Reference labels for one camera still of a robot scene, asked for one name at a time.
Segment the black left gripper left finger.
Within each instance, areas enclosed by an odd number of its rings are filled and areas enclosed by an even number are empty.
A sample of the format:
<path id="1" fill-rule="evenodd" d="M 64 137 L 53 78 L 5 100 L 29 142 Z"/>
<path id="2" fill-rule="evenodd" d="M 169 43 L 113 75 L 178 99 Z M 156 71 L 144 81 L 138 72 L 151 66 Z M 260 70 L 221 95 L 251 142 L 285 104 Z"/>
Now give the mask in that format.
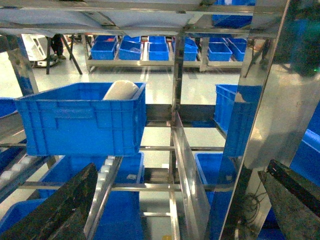
<path id="1" fill-rule="evenodd" d="M 4 231 L 2 240 L 85 240 L 84 228 L 98 171 L 89 163 L 27 216 Z"/>

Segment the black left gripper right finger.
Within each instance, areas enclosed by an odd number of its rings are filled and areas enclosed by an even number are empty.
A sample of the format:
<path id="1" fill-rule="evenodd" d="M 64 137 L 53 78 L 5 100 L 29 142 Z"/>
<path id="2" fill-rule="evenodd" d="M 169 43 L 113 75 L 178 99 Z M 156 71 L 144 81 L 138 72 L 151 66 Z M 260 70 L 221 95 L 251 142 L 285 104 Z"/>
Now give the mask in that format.
<path id="1" fill-rule="evenodd" d="M 272 159 L 258 176 L 287 240 L 320 238 L 320 187 Z"/>

